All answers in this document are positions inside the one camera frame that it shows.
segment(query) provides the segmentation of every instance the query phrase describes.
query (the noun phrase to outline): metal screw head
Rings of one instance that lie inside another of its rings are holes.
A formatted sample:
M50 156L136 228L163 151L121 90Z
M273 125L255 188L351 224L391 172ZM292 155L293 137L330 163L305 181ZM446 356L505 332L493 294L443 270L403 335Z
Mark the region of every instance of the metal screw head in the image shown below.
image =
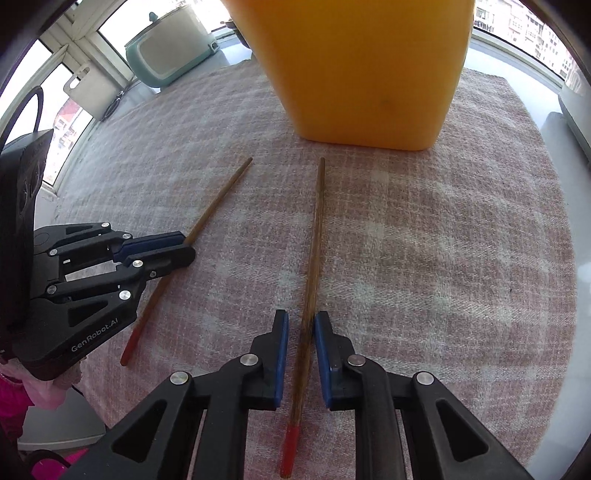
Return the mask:
M175 385L183 385L189 381L189 374L187 372L175 372L170 376L170 382Z
M349 365L361 367L365 364L365 357L363 355L349 355L347 361L349 362Z
M240 357L240 363L250 367L258 363L258 357L254 353L245 353Z
M435 378L429 372L417 373L417 382L421 385L431 385L435 381Z

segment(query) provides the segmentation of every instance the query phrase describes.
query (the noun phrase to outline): yellow plastic container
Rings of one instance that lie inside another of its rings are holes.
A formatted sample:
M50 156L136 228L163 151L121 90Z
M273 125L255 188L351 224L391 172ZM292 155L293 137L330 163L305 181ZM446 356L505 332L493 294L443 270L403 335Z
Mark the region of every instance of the yellow plastic container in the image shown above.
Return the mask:
M222 0L295 130L309 140L431 147L474 0Z

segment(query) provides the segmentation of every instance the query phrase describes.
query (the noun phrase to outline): wooden chopstick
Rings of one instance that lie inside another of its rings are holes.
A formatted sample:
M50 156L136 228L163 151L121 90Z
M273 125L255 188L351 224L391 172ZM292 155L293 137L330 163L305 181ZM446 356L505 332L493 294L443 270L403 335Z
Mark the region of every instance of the wooden chopstick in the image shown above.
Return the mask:
M314 210L314 230L308 260L308 276L306 278L306 297L301 316L300 341L295 355L295 372L293 376L293 393L291 397L290 421L285 433L283 457L280 474L289 478L296 459L297 442L300 436L301 417L308 386L311 364L312 333L314 316L316 315L316 293L320 277L320 247L322 240L322 217L324 211L324 171L325 159L321 158L316 178L316 207Z
M195 223L195 226L191 229L189 234L185 237L185 240L183 241L183 243L185 245L192 245L195 242L198 234L201 232L201 230L203 230L203 227L205 226L205 224L207 223L207 221L211 217L212 213L215 211L217 206L222 202L223 198L230 191L232 186L236 183L237 179L239 179L240 176L242 175L242 173L248 168L248 166L251 164L251 162L252 162L252 157L250 157L248 160L246 160L240 166L240 168L238 170L236 170L236 173L234 173L234 175L232 175L230 180L228 180L228 182L220 190L220 192L217 194L217 196L209 204L209 207L207 207L207 210L205 210L205 212L203 212L203 214L201 215L201 218L197 221L197 223ZM137 320L135 327L134 327L134 331L131 332L131 336L129 337L129 340L127 340L127 345L125 345L125 350L123 351L123 354L121 355L121 360L119 361L119 363L121 363L121 365L123 365L124 367L127 366L127 364L129 363L129 360L133 356L134 351L135 351L136 347L138 346L139 337L142 335L142 331L144 330L146 323L148 323L148 320L150 319L152 312L156 308L156 305L158 304L160 297L164 294L164 292L166 291L166 288L170 284L172 277L173 277L172 273L170 275L162 277L160 279L160 281L158 282L158 285L156 285L156 288L152 292L152 295L150 295L150 299L148 300L148 304L146 305L144 311L142 312L141 317Z

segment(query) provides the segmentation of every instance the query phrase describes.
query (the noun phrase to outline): pink clothing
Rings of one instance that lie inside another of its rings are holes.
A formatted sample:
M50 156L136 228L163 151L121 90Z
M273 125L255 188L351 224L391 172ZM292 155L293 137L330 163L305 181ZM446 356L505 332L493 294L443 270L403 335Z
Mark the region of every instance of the pink clothing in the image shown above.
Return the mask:
M82 377L78 363L55 380L39 380L15 358L9 360L7 364L0 365L0 375L21 380L33 404L46 410L55 410L64 403L68 388L77 384Z
M22 381L0 374L0 424L11 443L22 435L25 415L33 402Z
M66 457L69 464L74 464L78 459L86 453L87 449L78 450L76 453ZM41 460L33 467L33 477L35 480L57 480L61 477L67 468L60 462L52 459Z

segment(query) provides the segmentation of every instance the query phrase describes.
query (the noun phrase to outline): window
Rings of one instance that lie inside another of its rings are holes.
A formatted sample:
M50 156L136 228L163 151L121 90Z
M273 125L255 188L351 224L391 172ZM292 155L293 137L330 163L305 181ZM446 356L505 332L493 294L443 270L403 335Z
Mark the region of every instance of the window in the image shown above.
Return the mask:
M8 85L6 85L6 89L2 92L2 96L0 96L0 117L4 115L4 112L17 97L22 87L35 75L35 72L41 68L49 57L51 57L51 52L37 40L17 67Z
M566 69L554 68L553 63L561 66L564 61L572 61L570 53L552 29L517 1L476 0L474 27L489 33L494 32L497 37L540 59L544 65L563 78ZM544 51L544 48L550 50L553 55Z
M488 18L488 12L482 8L476 7L476 16L478 18L486 20Z
M209 31L230 18L220 0L127 0L99 28L99 33L125 58L125 44L151 24L150 12L162 17L183 5L191 5Z
M71 100L63 90L64 84L71 76L70 70L60 64L41 84L43 111L39 130L54 129L43 175L43 180L50 185L55 183L68 153L92 120L92 116ZM8 141L31 132L36 116L37 98L33 97L10 132Z

